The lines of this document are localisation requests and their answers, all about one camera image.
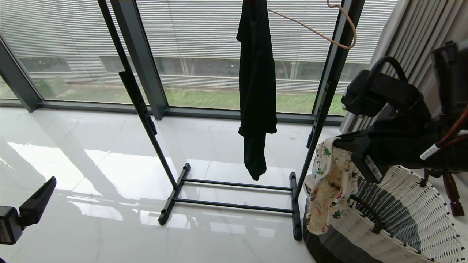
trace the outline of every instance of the white marble floor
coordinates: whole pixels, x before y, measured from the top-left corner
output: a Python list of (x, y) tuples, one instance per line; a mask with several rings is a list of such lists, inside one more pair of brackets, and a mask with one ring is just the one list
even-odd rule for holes
[[(243, 165), (239, 122), (166, 117), (157, 138), (175, 176), (254, 183)], [(289, 186), (300, 173), (308, 125), (279, 124), (267, 135), (267, 173), (258, 184)], [(339, 134), (326, 127), (321, 140)], [(51, 176), (56, 190), (41, 222), (17, 244), (0, 246), (8, 263), (314, 262), (295, 241), (288, 215), (176, 205), (158, 217), (172, 191), (138, 116), (0, 109), (0, 205), (19, 207)], [(466, 182), (456, 179), (468, 208)], [(441, 181), (431, 182), (440, 188)], [(290, 208), (286, 194), (185, 185), (183, 198)], [(305, 194), (300, 197), (301, 212)], [(455, 219), (468, 236), (465, 217)]]

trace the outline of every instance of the corrugated metal wall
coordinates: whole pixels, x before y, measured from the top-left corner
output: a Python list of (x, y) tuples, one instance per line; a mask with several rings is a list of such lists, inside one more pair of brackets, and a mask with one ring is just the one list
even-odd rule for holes
[[(380, 33), (397, 0), (366, 0), (358, 26), (358, 43), (348, 62), (369, 63)], [(240, 0), (138, 0), (155, 57), (236, 58)], [(332, 36), (337, 10), (325, 0), (268, 0), (269, 8)], [(329, 43), (307, 29), (269, 14), (276, 60), (326, 59)], [(120, 83), (107, 73), (99, 56), (117, 56), (93, 0), (0, 0), (0, 31), (19, 58), (62, 56), (72, 72), (30, 73), (33, 80), (61, 76), (70, 82)], [(163, 85), (237, 88), (237, 78), (161, 75)], [(344, 91), (347, 83), (340, 83)], [(278, 90), (315, 91), (318, 81), (278, 80)]]

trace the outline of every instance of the floral cloth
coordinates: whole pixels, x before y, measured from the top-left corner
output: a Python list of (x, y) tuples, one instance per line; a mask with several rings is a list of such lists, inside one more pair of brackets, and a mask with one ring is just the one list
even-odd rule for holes
[(343, 210), (353, 206), (349, 196), (357, 191), (358, 169), (350, 152), (333, 147), (335, 139), (318, 145), (313, 173), (304, 180), (310, 202), (306, 224), (313, 234), (325, 233), (334, 220), (341, 219)]

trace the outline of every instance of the laundry basket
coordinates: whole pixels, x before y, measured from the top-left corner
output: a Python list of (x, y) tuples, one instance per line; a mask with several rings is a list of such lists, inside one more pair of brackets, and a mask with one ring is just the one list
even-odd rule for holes
[(307, 248), (318, 263), (454, 263), (464, 247), (447, 204), (412, 171), (392, 167), (380, 184), (358, 176), (357, 204), (329, 230), (314, 235), (304, 227)]

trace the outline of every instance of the copper wire hanger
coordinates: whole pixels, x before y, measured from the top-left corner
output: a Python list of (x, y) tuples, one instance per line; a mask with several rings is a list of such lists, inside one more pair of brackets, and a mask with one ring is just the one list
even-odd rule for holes
[(331, 39), (331, 38), (329, 38), (329, 37), (323, 35), (322, 33), (320, 33), (320, 32), (318, 32), (318, 31), (314, 30), (313, 28), (311, 28), (311, 27), (305, 25), (304, 23), (302, 23), (302, 22), (300, 22), (300, 21), (297, 21), (296, 19), (291, 18), (291, 17), (289, 17), (289, 16), (287, 16), (287, 15), (283, 15), (283, 14), (281, 14), (281, 13), (279, 13), (279, 12), (276, 12), (276, 11), (274, 11), (274, 10), (271, 10), (271, 9), (268, 9), (268, 11), (273, 12), (273, 13), (275, 13), (275, 14), (277, 14), (277, 15), (280, 15), (280, 16), (286, 18), (286, 19), (289, 19), (289, 20), (291, 20), (291, 21), (293, 21), (293, 22), (298, 23), (299, 25), (301, 25), (301, 26), (307, 28), (308, 30), (310, 30), (310, 31), (312, 31), (312, 32), (314, 32), (314, 33), (316, 33), (317, 35), (321, 36), (322, 38), (324, 38), (324, 39), (330, 41), (331, 43), (333, 43), (333, 44), (335, 44), (335, 45), (337, 45), (337, 46), (339, 46), (339, 47), (341, 47), (341, 48), (343, 48), (343, 49), (348, 49), (348, 50), (349, 50), (349, 49), (353, 48), (354, 45), (356, 44), (356, 38), (357, 38), (356, 26), (355, 26), (354, 23), (351, 21), (351, 18), (348, 16), (348, 14), (347, 14), (346, 11), (343, 9), (343, 7), (341, 7), (340, 5), (331, 5), (331, 4), (330, 4), (330, 0), (327, 0), (327, 6), (328, 6), (329, 8), (335, 8), (335, 7), (339, 8), (339, 9), (340, 9), (340, 12), (342, 12), (342, 13), (344, 14), (344, 16), (346, 17), (346, 20), (347, 20), (348, 23), (350, 24), (351, 29), (352, 29), (353, 34), (354, 34), (353, 43), (352, 43), (350, 46), (345, 46), (345, 45), (343, 45), (343, 44), (340, 44), (340, 43), (336, 42), (335, 40), (333, 40), (333, 39)]

